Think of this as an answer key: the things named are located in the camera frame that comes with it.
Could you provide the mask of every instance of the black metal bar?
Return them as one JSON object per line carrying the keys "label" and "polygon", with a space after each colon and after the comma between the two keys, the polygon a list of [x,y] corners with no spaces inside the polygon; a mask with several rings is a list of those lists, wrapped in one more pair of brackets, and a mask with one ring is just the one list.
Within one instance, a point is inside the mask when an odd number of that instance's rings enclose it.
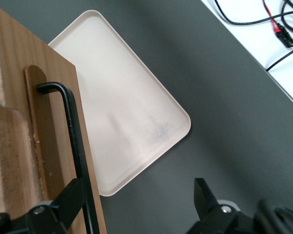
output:
{"label": "black metal bar", "polygon": [[99,233],[98,218],[93,200],[86,156],[83,147],[76,101],[73,92],[65,85],[58,82],[43,83],[36,86],[38,92],[48,94],[60,92],[63,98],[69,137],[72,145],[76,174],[83,178],[85,191],[85,204],[83,214],[88,234]]}

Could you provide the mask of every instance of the dark gray tabletop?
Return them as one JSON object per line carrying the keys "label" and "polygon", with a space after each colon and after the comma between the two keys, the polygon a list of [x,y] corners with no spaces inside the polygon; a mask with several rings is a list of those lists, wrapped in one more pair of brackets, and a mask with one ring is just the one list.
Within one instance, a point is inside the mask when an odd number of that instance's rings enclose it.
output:
{"label": "dark gray tabletop", "polygon": [[198,219],[196,177],[250,216],[264,197],[293,209],[293,103],[200,0],[0,0],[0,7],[46,43],[83,11],[100,11],[191,117],[180,143],[101,198],[109,234],[185,233]]}

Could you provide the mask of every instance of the wood grain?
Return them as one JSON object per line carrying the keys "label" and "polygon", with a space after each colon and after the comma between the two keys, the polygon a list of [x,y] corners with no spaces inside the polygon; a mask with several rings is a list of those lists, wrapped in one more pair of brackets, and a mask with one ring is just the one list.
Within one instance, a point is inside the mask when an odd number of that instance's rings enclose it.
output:
{"label": "wood grain", "polygon": [[[23,116],[21,122],[27,124],[29,136],[32,136],[34,132],[33,126],[31,125],[31,114],[28,108],[24,79],[24,69],[30,65],[40,67],[45,73],[47,81],[61,82],[68,86],[75,95],[100,233],[104,234],[106,233],[105,222],[82,112],[75,67],[0,9],[0,105],[4,108],[17,110],[21,113],[20,115]],[[60,94],[50,94],[49,97],[59,153],[59,169],[62,174],[63,184],[67,185],[76,175],[74,172],[74,163],[72,160],[70,141],[65,121],[65,112],[63,105],[59,104],[59,100],[61,99]],[[4,145],[10,138],[11,137],[9,136],[4,136],[0,138],[0,142]],[[35,139],[30,138],[29,148],[31,155],[35,155],[36,148],[34,140]],[[6,151],[2,154],[5,154],[5,157],[9,158],[10,155],[8,152],[9,151]],[[20,155],[19,162],[24,160],[28,159]],[[29,210],[36,202],[42,200],[45,191],[41,189],[43,186],[38,186],[40,189],[33,192],[33,200],[27,202],[24,201],[23,203],[19,202],[15,204],[13,208],[7,206],[4,197],[7,195],[13,197],[14,195],[5,189],[2,178],[11,173],[13,167],[14,165],[1,167],[0,164],[0,212],[11,213],[13,210],[12,218],[16,218],[18,215],[22,215]],[[33,173],[33,175],[39,175],[37,172],[38,168],[37,165],[33,166],[30,168],[30,173]],[[23,176],[20,178],[20,184],[26,184],[28,182],[26,180],[34,180],[36,185],[40,184],[40,178],[23,178]],[[72,228],[74,233],[85,233],[82,218],[79,217],[78,220],[75,220]]]}

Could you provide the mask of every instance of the black clamp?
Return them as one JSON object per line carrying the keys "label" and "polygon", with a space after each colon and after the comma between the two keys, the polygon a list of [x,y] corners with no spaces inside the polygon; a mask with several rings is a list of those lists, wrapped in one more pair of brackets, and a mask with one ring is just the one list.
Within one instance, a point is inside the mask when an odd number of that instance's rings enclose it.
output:
{"label": "black clamp", "polygon": [[195,179],[194,203],[200,221],[187,234],[293,234],[293,211],[261,200],[254,218],[220,205],[202,178]]}

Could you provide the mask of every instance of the plastic tray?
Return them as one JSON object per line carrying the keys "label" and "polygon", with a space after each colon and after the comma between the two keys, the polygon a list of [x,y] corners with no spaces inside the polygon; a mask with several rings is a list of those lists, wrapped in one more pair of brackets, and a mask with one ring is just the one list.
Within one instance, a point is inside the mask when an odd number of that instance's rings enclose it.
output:
{"label": "plastic tray", "polygon": [[76,66],[102,196],[188,133],[187,113],[99,12],[84,12],[49,45]]}

